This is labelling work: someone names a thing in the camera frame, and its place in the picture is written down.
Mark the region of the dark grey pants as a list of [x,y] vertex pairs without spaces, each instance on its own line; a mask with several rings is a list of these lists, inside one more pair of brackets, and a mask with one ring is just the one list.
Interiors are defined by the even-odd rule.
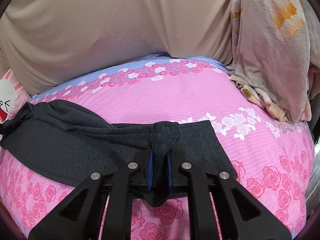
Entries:
[[1,147],[23,165],[72,187],[93,172],[114,173],[150,148],[151,188],[142,197],[153,207],[170,197],[159,187],[170,150],[183,151],[186,160],[203,172],[238,176],[210,121],[110,124],[80,105],[54,100],[25,103],[13,119],[1,124],[1,135]]

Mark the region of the pink floral bed sheet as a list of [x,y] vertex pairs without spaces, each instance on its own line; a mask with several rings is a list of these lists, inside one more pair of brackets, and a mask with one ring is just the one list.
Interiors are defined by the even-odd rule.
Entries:
[[[142,60],[89,73],[31,98],[77,103],[109,123],[209,120],[237,181],[291,232],[306,224],[305,192],[314,143],[305,122],[272,119],[248,102],[218,62]],[[1,150],[1,200],[24,237],[73,187],[46,179]],[[187,198],[152,208],[134,200],[131,239],[190,239]]]

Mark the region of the pale floral blanket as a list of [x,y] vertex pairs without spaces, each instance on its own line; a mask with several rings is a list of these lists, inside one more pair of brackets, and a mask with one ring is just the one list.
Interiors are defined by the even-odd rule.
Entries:
[[233,0],[231,81],[281,122],[310,121],[319,20],[308,0]]

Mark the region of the beige fabric curtain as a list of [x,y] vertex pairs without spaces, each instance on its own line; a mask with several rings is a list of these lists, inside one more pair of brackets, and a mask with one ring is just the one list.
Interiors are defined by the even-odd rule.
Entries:
[[166,52],[228,64],[232,0],[12,0],[1,73],[35,95],[101,68]]

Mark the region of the white cartoon bunny pillow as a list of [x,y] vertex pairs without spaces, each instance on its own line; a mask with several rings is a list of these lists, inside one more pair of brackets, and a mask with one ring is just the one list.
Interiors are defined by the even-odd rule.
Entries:
[[12,69],[9,69],[1,78],[1,123],[12,119],[30,98],[31,96],[24,89]]

